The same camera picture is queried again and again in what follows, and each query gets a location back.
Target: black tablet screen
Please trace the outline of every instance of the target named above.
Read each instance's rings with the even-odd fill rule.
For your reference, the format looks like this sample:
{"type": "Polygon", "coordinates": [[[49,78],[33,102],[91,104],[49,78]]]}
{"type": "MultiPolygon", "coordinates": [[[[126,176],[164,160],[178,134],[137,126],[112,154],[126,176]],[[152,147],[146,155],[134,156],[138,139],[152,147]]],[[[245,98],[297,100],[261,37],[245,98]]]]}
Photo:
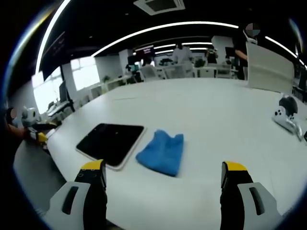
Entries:
{"type": "Polygon", "coordinates": [[[95,159],[106,160],[108,165],[118,166],[143,130],[142,126],[99,124],[83,138],[77,149],[95,159]]]}

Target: black ceiling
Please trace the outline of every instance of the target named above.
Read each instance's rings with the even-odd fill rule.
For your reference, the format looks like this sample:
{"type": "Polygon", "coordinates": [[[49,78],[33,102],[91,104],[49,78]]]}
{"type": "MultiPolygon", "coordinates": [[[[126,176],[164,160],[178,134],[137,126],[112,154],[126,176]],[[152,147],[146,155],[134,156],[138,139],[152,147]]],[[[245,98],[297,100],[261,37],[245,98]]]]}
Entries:
{"type": "MultiPolygon", "coordinates": [[[[103,1],[103,0],[71,0],[67,8],[59,17],[46,45],[46,49],[64,33],[65,46],[57,56],[44,56],[42,69],[59,63],[69,62],[70,59],[91,55],[105,45],[136,31],[152,26],[184,22],[184,21],[212,21],[246,26],[250,22],[260,26],[259,42],[275,52],[288,57],[289,54],[277,45],[264,39],[267,35],[282,43],[292,51],[296,38],[289,27],[289,18],[293,18],[302,35],[306,34],[304,25],[304,11],[296,5],[268,6],[231,6],[225,4],[212,4],[201,0],[184,0],[186,9],[169,13],[150,16],[133,4],[133,0],[103,1]]],[[[33,19],[44,5],[50,1],[18,1],[19,7],[27,6],[28,11],[22,11],[24,17],[16,16],[14,24],[19,34],[22,28],[33,19]]],[[[50,21],[49,17],[35,32],[29,44],[24,50],[13,76],[10,93],[14,92],[22,84],[30,80],[33,75],[38,54],[39,44],[44,31],[50,21]]],[[[234,36],[238,30],[214,25],[184,25],[159,29],[129,38],[113,47],[103,51],[99,55],[118,53],[125,48],[134,48],[154,41],[183,36],[234,36]]],[[[12,37],[18,38],[17,32],[12,37]]]]}

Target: tablet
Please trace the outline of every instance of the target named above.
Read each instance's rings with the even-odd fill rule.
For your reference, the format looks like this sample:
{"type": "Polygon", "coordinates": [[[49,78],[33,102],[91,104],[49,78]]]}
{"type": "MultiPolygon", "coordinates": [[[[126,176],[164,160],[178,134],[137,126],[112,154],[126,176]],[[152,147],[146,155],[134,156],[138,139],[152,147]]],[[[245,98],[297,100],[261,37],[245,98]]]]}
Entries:
{"type": "Polygon", "coordinates": [[[144,132],[143,126],[99,124],[76,149],[92,160],[104,159],[112,169],[121,169],[144,132]]]}

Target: blue towel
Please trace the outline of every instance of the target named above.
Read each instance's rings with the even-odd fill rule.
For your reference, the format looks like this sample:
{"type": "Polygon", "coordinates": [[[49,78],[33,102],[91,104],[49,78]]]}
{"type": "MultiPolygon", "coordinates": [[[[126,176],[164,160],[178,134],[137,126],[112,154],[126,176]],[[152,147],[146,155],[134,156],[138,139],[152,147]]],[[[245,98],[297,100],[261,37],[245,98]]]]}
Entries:
{"type": "Polygon", "coordinates": [[[170,176],[179,171],[183,149],[183,134],[170,137],[165,131],[157,130],[151,142],[139,152],[136,160],[143,166],[170,176]]]}

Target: air conditioning vent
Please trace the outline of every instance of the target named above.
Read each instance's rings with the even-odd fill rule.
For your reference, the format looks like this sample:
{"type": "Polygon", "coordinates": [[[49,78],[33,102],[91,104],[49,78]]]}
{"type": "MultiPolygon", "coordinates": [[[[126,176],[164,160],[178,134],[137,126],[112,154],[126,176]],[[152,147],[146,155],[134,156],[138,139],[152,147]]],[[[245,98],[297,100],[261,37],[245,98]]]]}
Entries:
{"type": "Polygon", "coordinates": [[[183,0],[137,0],[134,5],[149,15],[185,9],[183,0]]]}

